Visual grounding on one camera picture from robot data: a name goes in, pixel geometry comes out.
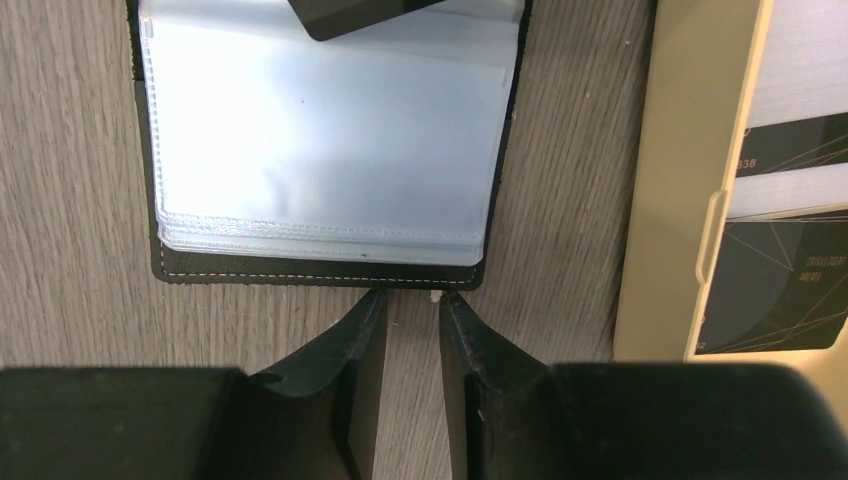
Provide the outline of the black vip card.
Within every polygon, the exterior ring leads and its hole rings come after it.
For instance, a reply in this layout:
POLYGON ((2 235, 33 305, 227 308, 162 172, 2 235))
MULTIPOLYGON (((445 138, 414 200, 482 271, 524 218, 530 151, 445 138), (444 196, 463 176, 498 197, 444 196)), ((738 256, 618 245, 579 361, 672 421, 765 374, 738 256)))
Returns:
POLYGON ((441 0, 289 0, 307 34, 327 41, 441 0))

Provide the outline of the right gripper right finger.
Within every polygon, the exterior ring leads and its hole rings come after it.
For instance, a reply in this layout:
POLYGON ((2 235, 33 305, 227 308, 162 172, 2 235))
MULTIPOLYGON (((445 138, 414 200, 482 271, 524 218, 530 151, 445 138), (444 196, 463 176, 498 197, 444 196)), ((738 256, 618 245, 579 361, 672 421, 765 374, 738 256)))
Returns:
POLYGON ((455 291, 439 301, 439 343, 453 478, 576 478, 570 423, 547 365, 455 291))

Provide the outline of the white striped card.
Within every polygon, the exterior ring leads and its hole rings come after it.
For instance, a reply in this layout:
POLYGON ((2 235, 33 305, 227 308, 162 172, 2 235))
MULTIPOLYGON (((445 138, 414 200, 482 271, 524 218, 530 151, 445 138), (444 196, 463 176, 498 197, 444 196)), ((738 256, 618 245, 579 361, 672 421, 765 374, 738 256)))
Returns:
POLYGON ((846 209, 846 2, 775 2, 737 166, 730 220, 846 209))

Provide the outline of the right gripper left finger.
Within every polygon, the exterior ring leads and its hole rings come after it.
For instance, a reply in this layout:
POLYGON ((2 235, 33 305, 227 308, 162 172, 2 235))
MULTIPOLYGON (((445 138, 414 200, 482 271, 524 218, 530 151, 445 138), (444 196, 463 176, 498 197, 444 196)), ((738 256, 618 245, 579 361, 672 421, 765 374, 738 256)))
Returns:
POLYGON ((370 479, 388 294, 368 291, 337 323, 233 382, 211 448, 214 479, 370 479))

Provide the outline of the black leather card holder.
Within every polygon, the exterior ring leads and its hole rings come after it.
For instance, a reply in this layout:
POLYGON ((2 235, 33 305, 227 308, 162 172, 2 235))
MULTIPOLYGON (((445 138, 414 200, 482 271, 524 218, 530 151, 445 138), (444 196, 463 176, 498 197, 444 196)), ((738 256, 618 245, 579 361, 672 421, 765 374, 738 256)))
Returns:
POLYGON ((473 290, 533 5, 332 40, 289 1, 129 1, 154 276, 473 290))

